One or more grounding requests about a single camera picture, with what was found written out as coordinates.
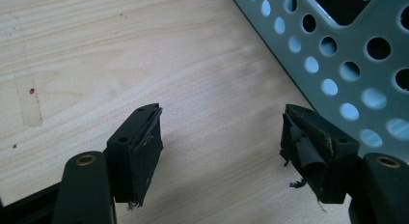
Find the perforated plastic crate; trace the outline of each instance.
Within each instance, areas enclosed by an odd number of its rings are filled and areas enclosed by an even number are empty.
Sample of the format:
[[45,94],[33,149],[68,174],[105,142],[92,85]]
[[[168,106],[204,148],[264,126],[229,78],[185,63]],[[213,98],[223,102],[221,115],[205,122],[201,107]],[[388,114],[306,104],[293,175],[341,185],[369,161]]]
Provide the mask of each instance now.
[[234,1],[360,155],[409,162],[409,0]]

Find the wooden table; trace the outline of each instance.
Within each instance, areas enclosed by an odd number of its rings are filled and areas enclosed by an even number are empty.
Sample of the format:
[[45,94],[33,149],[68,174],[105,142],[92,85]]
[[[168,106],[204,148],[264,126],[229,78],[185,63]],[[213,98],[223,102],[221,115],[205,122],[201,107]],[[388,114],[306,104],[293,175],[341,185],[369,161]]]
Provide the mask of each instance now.
[[165,149],[119,223],[349,222],[288,187],[282,113],[309,105],[232,0],[1,0],[0,98],[5,205],[159,102]]

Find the light wood surface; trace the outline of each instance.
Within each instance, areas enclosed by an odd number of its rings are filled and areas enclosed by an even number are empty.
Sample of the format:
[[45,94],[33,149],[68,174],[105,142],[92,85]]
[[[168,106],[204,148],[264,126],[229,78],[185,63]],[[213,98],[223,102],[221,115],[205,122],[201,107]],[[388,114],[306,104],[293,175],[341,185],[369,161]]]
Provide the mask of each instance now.
[[282,113],[309,105],[232,0],[0,0],[0,98],[5,205],[159,102],[165,149],[119,223],[349,222],[288,187]]

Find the wood grain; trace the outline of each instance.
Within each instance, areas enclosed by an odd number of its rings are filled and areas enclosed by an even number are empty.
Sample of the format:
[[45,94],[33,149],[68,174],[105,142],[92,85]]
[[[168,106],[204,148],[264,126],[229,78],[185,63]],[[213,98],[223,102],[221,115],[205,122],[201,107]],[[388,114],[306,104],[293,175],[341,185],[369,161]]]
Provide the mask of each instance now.
[[145,205],[117,205],[120,223],[349,222],[348,202],[324,212],[288,187],[300,177],[279,156],[282,113],[309,105],[232,0],[0,5],[4,204],[58,182],[69,158],[102,151],[159,102],[165,150]]

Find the light blue crate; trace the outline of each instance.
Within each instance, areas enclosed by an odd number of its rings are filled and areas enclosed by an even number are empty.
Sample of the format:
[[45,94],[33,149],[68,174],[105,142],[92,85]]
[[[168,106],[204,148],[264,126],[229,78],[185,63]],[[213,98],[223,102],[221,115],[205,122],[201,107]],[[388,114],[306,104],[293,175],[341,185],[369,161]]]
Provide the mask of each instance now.
[[234,1],[315,110],[361,142],[360,156],[409,162],[409,0],[370,0],[346,26],[315,0]]

